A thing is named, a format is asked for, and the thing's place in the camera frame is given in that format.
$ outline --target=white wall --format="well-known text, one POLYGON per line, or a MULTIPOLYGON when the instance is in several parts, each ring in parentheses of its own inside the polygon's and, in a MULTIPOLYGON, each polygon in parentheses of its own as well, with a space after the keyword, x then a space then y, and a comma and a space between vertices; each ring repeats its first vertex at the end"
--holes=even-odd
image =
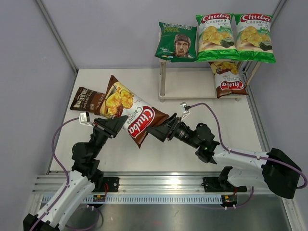
MULTIPOLYGON (((276 64, 262 64, 251 82, 272 147, 283 150, 308 176, 307 0, 290 0, 272 32, 276 64)), ((308 216, 308 189, 295 198, 308 216)))
MULTIPOLYGON (((43 0, 79 69, 158 67, 158 22, 197 26, 196 14, 271 14, 278 0, 43 0)), ((180 64, 205 66, 207 63, 180 64)))
POLYGON ((33 0, 1 1, 0 31, 0 230, 16 231, 74 75, 33 0))

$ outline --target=chip bag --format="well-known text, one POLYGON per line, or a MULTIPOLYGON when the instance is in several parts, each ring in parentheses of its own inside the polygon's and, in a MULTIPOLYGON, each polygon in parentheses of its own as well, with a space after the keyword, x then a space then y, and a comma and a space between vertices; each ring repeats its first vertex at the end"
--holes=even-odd
POLYGON ((231 30, 232 13, 196 15, 199 25, 198 62, 238 58, 231 30))
POLYGON ((95 113, 105 97, 104 93, 84 87, 78 88, 70 106, 71 110, 95 113))
POLYGON ((275 63, 270 38, 272 16, 258 13, 236 14, 236 30, 238 32, 236 49, 241 61, 260 61, 275 63))
POLYGON ((95 114, 110 119, 127 115, 123 129, 139 148, 147 136, 146 128, 158 126, 169 117, 131 92, 114 76, 110 77, 103 103, 95 114))
POLYGON ((215 76, 217 98, 229 94, 247 95, 235 62, 209 62, 215 76))
POLYGON ((194 62, 197 28, 178 24, 159 23, 161 37, 155 57, 171 62, 194 62))

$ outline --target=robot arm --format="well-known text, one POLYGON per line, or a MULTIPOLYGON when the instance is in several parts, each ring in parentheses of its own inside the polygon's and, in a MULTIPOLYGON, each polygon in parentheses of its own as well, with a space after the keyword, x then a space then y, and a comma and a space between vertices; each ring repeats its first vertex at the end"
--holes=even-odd
MULTIPOLYGON (((188 116, 190 107, 183 103, 181 108, 182 118, 188 116)), ((199 123, 195 130, 191 130, 182 118, 176 115, 157 127, 147 128, 147 132, 162 142, 175 137, 196 148, 195 154, 201 161, 226 166, 217 179, 220 188, 232 191, 234 187, 239 186, 268 187, 278 196, 288 199, 294 197, 299 173, 274 161, 287 164, 298 171, 301 169, 281 150, 273 148, 267 153, 226 147, 222 141, 220 143, 214 141, 215 136, 206 124, 199 123)))
POLYGON ((127 116, 113 120, 98 118, 91 123, 88 113, 80 114, 80 123, 93 127, 91 139, 89 142, 79 142, 73 146, 72 159, 75 162, 72 171, 69 172, 68 184, 65 182, 35 216, 31 214, 26 216, 24 231, 63 230, 68 219, 90 192, 93 190, 104 192, 103 173, 97 169, 99 160, 95 158, 108 138, 116 137, 127 118, 127 116))

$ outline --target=green chip bag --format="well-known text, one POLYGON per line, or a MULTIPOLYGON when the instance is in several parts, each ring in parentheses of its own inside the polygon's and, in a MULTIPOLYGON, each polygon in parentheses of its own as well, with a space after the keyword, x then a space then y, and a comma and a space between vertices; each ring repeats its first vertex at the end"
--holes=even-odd
POLYGON ((159 23, 161 37, 155 57, 171 62, 194 62, 197 28, 178 24, 159 23))
POLYGON ((196 15, 199 25, 198 62, 238 58, 231 29, 232 18, 232 13, 196 15))
POLYGON ((236 30, 238 33, 236 49, 240 61, 259 61, 275 63, 270 38, 271 15, 258 13, 236 14, 236 30))

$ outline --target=brown chip bag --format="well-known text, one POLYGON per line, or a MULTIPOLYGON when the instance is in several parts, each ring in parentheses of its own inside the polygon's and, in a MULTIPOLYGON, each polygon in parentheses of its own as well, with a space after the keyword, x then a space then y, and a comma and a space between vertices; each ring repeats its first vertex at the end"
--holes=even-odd
POLYGON ((235 62, 209 62, 215 77, 217 98, 229 94, 247 95, 235 62))
POLYGON ((80 87, 73 99, 70 109, 95 113, 101 105, 105 94, 80 87))
POLYGON ((114 76, 110 77, 106 92, 103 103, 95 114, 107 118, 128 115, 123 128, 139 148, 147 136, 145 129, 158 126, 169 117, 131 92, 114 76))

